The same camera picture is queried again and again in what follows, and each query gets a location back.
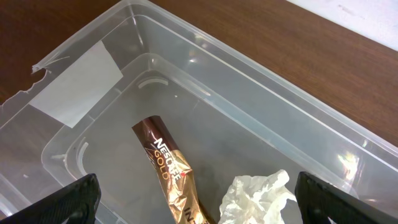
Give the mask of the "brown gold coffee sachet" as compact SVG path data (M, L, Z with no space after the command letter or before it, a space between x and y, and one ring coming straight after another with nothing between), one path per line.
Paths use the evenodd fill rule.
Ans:
M176 223L214 223L198 198L193 169L160 116L132 127L152 163Z

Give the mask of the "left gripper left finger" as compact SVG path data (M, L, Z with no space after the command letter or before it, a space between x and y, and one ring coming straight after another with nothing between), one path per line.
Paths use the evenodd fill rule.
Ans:
M100 199L96 174L87 174L1 220L1 224L94 224Z

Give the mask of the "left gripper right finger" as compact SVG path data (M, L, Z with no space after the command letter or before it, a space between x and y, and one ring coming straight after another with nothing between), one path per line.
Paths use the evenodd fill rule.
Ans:
M397 219L309 172L298 174L295 196L304 224L394 224Z

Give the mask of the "white tissue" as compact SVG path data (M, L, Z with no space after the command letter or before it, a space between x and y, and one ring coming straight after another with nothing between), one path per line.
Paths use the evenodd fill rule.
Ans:
M220 205L219 224L302 223L297 199L281 169L268 176L234 177Z

